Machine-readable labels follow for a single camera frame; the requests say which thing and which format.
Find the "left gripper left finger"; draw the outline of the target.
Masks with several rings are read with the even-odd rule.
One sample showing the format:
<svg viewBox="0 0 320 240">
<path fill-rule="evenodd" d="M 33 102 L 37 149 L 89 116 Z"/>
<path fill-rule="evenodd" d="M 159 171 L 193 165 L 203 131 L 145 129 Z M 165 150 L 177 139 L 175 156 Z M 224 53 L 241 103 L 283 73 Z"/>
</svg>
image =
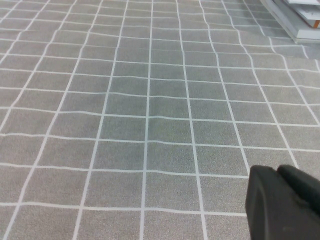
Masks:
<svg viewBox="0 0 320 240">
<path fill-rule="evenodd" d="M 252 240 L 318 240 L 320 215 L 269 166 L 250 168 L 245 211 Z"/>
</svg>

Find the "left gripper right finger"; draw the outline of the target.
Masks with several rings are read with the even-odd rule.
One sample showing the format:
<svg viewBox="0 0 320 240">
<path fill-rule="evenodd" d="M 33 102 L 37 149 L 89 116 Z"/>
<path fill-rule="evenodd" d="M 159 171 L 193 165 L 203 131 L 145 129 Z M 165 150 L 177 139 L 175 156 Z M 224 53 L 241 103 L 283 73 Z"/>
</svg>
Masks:
<svg viewBox="0 0 320 240">
<path fill-rule="evenodd" d="M 280 165 L 276 172 L 285 180 L 295 194 L 319 216 L 320 181 L 292 165 Z"/>
</svg>

